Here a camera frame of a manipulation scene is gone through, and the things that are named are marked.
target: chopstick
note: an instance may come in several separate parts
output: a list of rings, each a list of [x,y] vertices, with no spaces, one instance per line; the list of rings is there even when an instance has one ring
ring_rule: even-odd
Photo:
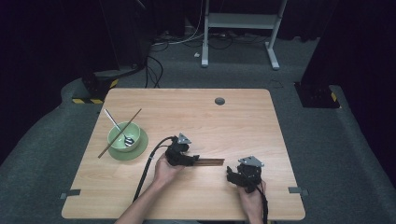
[[[222,166],[224,159],[198,159],[194,166]]]
[[[116,137],[113,139],[113,141],[110,142],[110,144],[107,145],[107,147],[105,147],[105,149],[101,152],[101,154],[99,154],[98,158],[100,159],[103,154],[105,154],[105,152],[111,147],[111,145],[113,145],[113,143],[117,140],[117,138],[119,138],[120,134],[123,133],[123,131],[125,131],[125,129],[128,127],[128,125],[132,122],[132,120],[134,120],[134,118],[137,116],[137,114],[142,110],[142,108],[140,108],[136,114],[134,114],[134,116],[128,121],[128,123],[125,125],[125,127],[122,128],[122,130],[116,135]]]

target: person's left hand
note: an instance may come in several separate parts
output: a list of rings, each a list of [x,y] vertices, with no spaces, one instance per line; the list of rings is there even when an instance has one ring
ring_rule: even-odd
[[[153,183],[160,184],[161,186],[166,186],[170,184],[177,174],[184,169],[185,166],[177,165],[173,166],[169,164],[166,159],[165,153],[157,160],[155,164],[155,175]]]

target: person's arm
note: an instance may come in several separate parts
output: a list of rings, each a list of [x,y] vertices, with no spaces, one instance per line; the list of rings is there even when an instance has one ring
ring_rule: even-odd
[[[142,223],[150,207],[154,204],[162,191],[175,179],[184,166],[172,166],[162,154],[155,165],[154,180],[116,221],[123,223]]]
[[[262,181],[262,185],[258,185],[259,189],[265,194],[265,182]],[[241,204],[247,215],[250,224],[262,224],[262,195],[258,190],[254,190],[251,193],[246,193],[245,189],[238,186],[239,197]]]

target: saucer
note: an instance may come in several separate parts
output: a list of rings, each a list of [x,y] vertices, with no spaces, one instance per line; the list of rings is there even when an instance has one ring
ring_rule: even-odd
[[[109,148],[108,152],[110,153],[110,156],[117,161],[130,161],[140,156],[140,154],[142,154],[146,150],[146,147],[149,143],[149,137],[143,129],[140,129],[140,138],[141,139],[139,145],[130,152],[120,152],[112,147]]]

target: gray carpet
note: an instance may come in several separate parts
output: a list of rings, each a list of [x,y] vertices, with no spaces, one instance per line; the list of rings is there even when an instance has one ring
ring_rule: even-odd
[[[227,43],[211,40],[210,44],[221,48]],[[277,40],[279,71],[272,70],[262,43],[210,49],[207,68],[201,68],[201,58],[194,57],[201,48],[170,45],[150,56],[163,65],[161,88],[271,92],[297,183],[309,191],[303,197],[306,217],[296,223],[396,223],[395,188],[361,134],[342,89],[331,86],[342,108],[301,106],[293,82],[301,80],[316,44]],[[154,61],[148,65],[160,74]],[[60,195],[72,184],[102,108],[71,102],[79,82],[64,87],[62,104],[30,129],[0,167],[0,223],[114,222],[61,216]],[[145,71],[140,71],[120,78],[116,88],[143,88],[145,83]]]

